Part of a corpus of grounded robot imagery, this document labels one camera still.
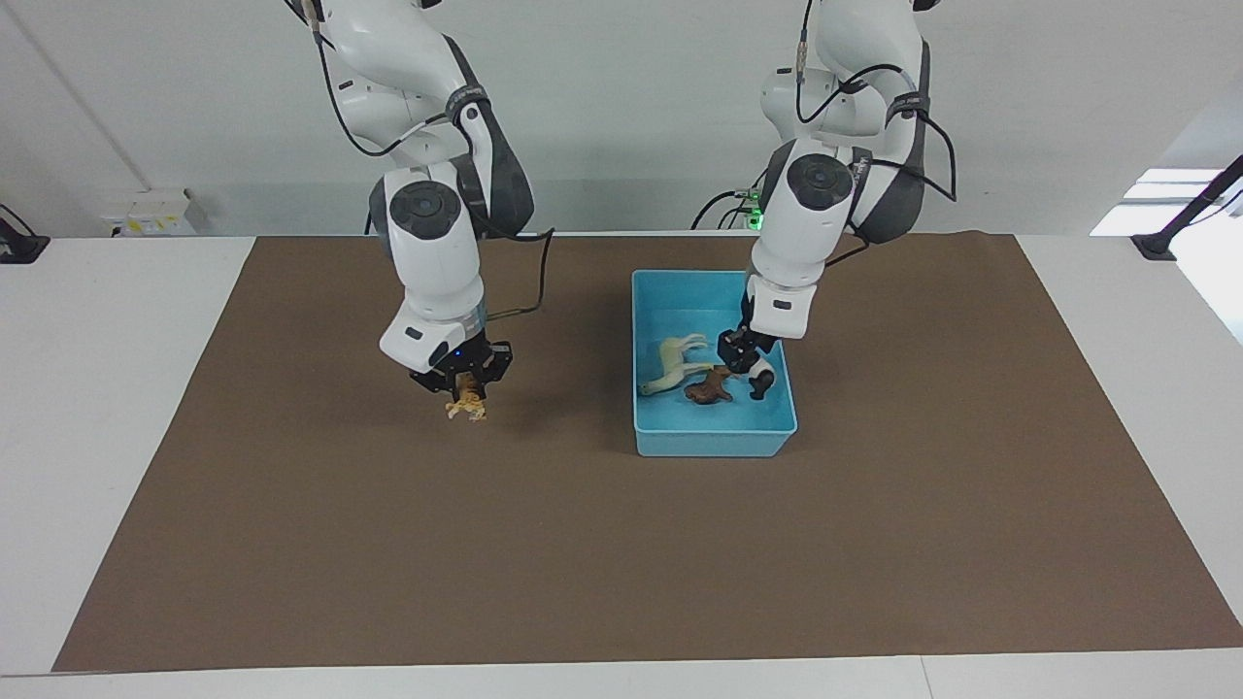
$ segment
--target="brown mat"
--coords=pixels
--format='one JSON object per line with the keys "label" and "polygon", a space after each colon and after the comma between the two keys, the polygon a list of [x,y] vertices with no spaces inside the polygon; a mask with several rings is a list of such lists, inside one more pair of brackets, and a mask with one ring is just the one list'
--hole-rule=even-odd
{"label": "brown mat", "polygon": [[471,425],[375,348],[374,241],[260,240],[56,670],[1243,646],[1011,238],[834,269],[778,459],[638,458],[630,272],[748,246],[559,241]]}

